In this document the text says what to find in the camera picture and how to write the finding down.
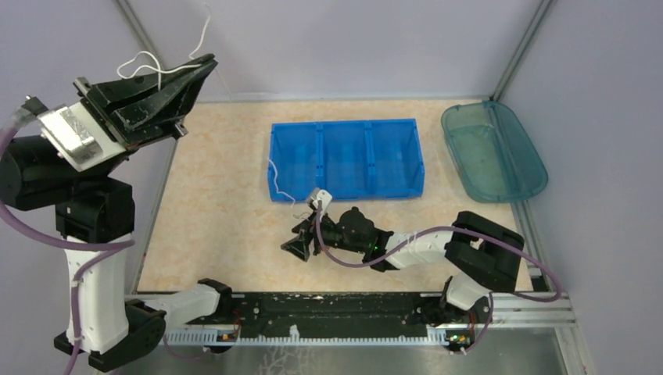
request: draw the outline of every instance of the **table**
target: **table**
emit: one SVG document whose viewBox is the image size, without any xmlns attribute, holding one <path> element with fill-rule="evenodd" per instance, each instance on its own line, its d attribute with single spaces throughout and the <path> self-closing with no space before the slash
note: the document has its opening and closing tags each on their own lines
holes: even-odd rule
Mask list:
<svg viewBox="0 0 663 375">
<path fill-rule="evenodd" d="M 275 203 L 267 189 L 271 124 L 415 118 L 426 169 L 424 194 L 407 200 L 333 202 L 338 220 L 356 205 L 375 226 L 414 231 L 451 224 L 471 210 L 512 230 L 508 204 L 471 200 L 443 140 L 445 109 L 476 100 L 319 101 L 198 104 L 179 141 L 145 257 L 139 291 L 179 291 L 205 277 L 235 291 L 441 291 L 460 272 L 449 262 L 379 273 L 349 269 L 324 255 L 302 262 L 280 249 L 308 213 L 304 204 Z M 346 261 L 361 255 L 332 250 Z M 518 290 L 531 290 L 521 262 Z"/>
</svg>

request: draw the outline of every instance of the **blue divided tray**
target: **blue divided tray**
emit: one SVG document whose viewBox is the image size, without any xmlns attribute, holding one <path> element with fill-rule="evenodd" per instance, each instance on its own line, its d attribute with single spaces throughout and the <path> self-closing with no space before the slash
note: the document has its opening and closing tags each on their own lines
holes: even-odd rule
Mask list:
<svg viewBox="0 0 663 375">
<path fill-rule="evenodd" d="M 424 191 L 424 160 L 415 119 L 275 123 L 270 159 L 278 189 L 297 201 L 314 188 L 334 199 L 413 198 Z M 267 170 L 272 201 L 274 168 Z"/>
</svg>

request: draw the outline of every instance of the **robotic arm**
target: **robotic arm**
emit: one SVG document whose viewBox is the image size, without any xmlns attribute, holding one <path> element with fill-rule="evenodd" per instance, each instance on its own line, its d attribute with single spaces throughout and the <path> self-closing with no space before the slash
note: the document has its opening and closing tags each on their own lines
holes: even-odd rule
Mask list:
<svg viewBox="0 0 663 375">
<path fill-rule="evenodd" d="M 320 254 L 322 247 L 316 233 L 316 202 L 321 203 L 320 229 L 323 242 L 333 248 L 363 255 L 363 263 L 380 272 L 401 270 L 407 266 L 422 263 L 452 262 L 462 273 L 452 277 L 443 293 L 442 303 L 450 303 L 467 311 L 477 300 L 491 291 L 512 293 L 518 277 L 520 257 L 500 246 L 482 241 L 476 248 L 472 245 L 478 238 L 462 233 L 422 232 L 413 240 L 404 232 L 381 230 L 367 219 L 357 208 L 343 213 L 337 223 L 326 213 L 332 196 L 316 189 L 307 203 L 313 212 L 299 225 L 292 228 L 296 234 L 285 242 L 281 249 L 292 253 L 306 262 L 311 253 Z M 508 230 L 473 212 L 460 212 L 453 227 L 473 230 L 491 238 L 523 249 L 524 240 L 520 234 Z M 396 246 L 401 249 L 386 256 Z"/>
<path fill-rule="evenodd" d="M 23 211 L 54 205 L 56 229 L 70 244 L 130 239 L 131 185 L 109 174 L 140 148 L 187 134 L 182 121 L 217 62 L 208 54 L 186 65 L 195 67 L 164 75 L 160 89 L 154 73 L 100 84 L 78 78 L 73 84 L 81 100 L 70 106 L 47 109 L 28 97 L 20 111 L 38 120 L 41 136 L 16 137 L 2 153 L 2 202 Z M 214 280 L 157 300 L 125 302 L 126 250 L 88 269 L 85 263 L 99 252 L 65 248 L 65 253 L 72 317 L 55 347 L 69 355 L 77 355 L 75 348 L 90 353 L 90 365 L 103 372 L 150 353 L 166 329 L 229 313 L 231 289 Z"/>
</svg>

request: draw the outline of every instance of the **wall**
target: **wall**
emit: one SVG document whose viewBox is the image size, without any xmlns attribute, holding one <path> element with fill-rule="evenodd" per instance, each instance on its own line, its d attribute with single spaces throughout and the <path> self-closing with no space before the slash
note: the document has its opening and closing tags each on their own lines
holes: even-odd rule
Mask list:
<svg viewBox="0 0 663 375">
<path fill-rule="evenodd" d="M 663 367 L 661 14 L 560 0 L 505 98 L 550 173 L 532 206 L 600 374 Z"/>
<path fill-rule="evenodd" d="M 75 77 L 116 79 L 115 69 L 139 50 L 112 2 L 5 0 L 0 11 L 0 123 L 25 95 L 46 105 L 73 104 Z M 21 134 L 37 132 L 33 124 Z M 163 159 L 169 145 L 141 150 L 114 173 L 134 186 L 138 245 L 130 250 L 135 273 L 145 246 Z M 31 226 L 55 232 L 53 208 L 20 213 Z M 69 319 L 64 252 L 40 245 L 0 223 L 0 373 L 60 373 L 68 357 L 52 339 Z M 81 357 L 79 371 L 87 367 Z"/>
<path fill-rule="evenodd" d="M 478 97 L 493 93 L 539 0 L 206 0 L 235 100 Z M 203 0 L 132 1 L 168 66 L 187 60 Z M 201 99 L 228 100 L 213 75 Z"/>
</svg>

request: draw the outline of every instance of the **metal frame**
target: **metal frame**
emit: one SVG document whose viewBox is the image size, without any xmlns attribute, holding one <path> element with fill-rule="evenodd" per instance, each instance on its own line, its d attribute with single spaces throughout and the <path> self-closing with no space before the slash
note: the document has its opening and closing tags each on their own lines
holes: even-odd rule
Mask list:
<svg viewBox="0 0 663 375">
<path fill-rule="evenodd" d="M 142 26 L 139 18 L 135 14 L 133 8 L 129 4 L 128 0 L 113 0 L 113 3 L 118 8 L 118 11 L 122 17 L 127 22 L 127 25 L 131 29 L 132 34 L 136 38 L 137 42 L 141 45 L 146 51 L 154 53 L 157 58 L 158 52 L 156 46 L 150 39 L 148 33 L 145 31 L 145 28 Z M 545 17 L 550 13 L 553 5 L 556 3 L 556 0 L 542 0 L 537 8 L 532 21 L 530 22 L 523 38 L 521 39 L 514 55 L 511 57 L 507 68 L 505 69 L 500 81 L 496 87 L 494 94 L 490 97 L 492 100 L 499 101 L 504 96 L 505 91 L 508 89 L 509 84 L 513 80 L 514 76 L 518 72 L 518 68 L 521 65 L 527 51 L 531 47 L 533 40 L 539 32 L 541 24 L 545 20 Z M 165 190 L 166 181 L 168 177 L 168 170 L 170 170 L 170 165 L 173 161 L 174 153 L 176 149 L 176 144 L 169 151 L 168 162 L 165 165 L 164 178 L 160 181 L 161 189 L 159 196 L 156 200 L 156 207 L 153 210 L 152 224 L 150 227 L 150 237 L 156 222 L 156 215 L 159 209 L 159 203 L 163 197 L 163 192 Z M 531 255 L 535 256 L 542 263 L 547 264 L 547 258 L 543 250 L 543 246 L 540 243 L 539 236 L 536 232 L 536 225 L 532 218 L 532 211 L 530 209 L 528 202 L 519 202 L 511 205 L 511 208 L 514 213 L 514 218 L 518 226 L 518 230 L 524 235 L 527 239 L 525 245 L 525 250 Z M 144 252 L 147 252 L 149 246 L 149 240 L 143 249 Z M 529 272 L 532 277 L 541 276 L 541 271 L 537 268 L 529 265 Z M 140 276 L 140 270 L 137 270 L 135 282 L 132 290 L 135 291 L 135 288 L 138 285 L 138 278 Z M 546 284 L 551 286 L 551 282 L 547 277 Z M 533 293 L 534 295 L 544 296 L 550 295 L 545 292 Z M 136 295 L 127 296 L 128 298 L 135 298 Z M 146 299 L 150 298 L 150 295 L 140 295 L 140 298 Z M 511 295 L 496 295 L 495 297 L 495 313 L 494 313 L 494 324 L 491 324 L 490 329 L 539 329 L 539 328 L 554 328 L 555 334 L 557 336 L 557 342 L 559 344 L 559 351 L 561 354 L 561 359 L 564 362 L 564 367 L 568 375 L 594 375 L 593 365 L 590 360 L 588 351 L 586 350 L 586 345 L 582 339 L 582 335 L 578 329 L 578 325 L 575 320 L 575 314 L 573 313 L 572 305 L 568 300 L 568 296 L 564 295 L 562 300 L 554 302 L 553 304 L 540 305 L 536 302 L 530 302 L 516 298 Z M 430 339 L 430 342 L 435 342 L 437 345 L 440 334 L 447 329 L 457 329 L 465 327 L 457 327 L 457 325 L 442 325 L 432 329 L 429 332 L 429 336 L 424 339 L 424 341 Z M 171 345 L 217 345 L 216 340 L 213 338 L 216 337 L 218 333 L 225 333 L 231 331 L 232 327 L 230 326 L 197 326 L 197 327 L 186 327 L 183 330 L 173 330 L 169 333 L 169 343 Z M 398 339 L 385 339 L 385 340 L 367 340 L 363 339 L 354 339 L 349 341 L 315 341 L 316 339 L 301 339 L 298 336 L 291 337 L 280 337 L 276 339 L 266 340 L 263 344 L 269 345 L 357 345 L 364 343 L 365 345 L 403 345 L 407 344 L 407 340 L 401 342 Z M 422 342 L 411 342 L 411 344 L 421 345 Z M 261 345 L 261 341 L 256 341 L 256 339 L 246 340 L 245 342 L 240 339 L 236 343 L 231 345 Z"/>
</svg>

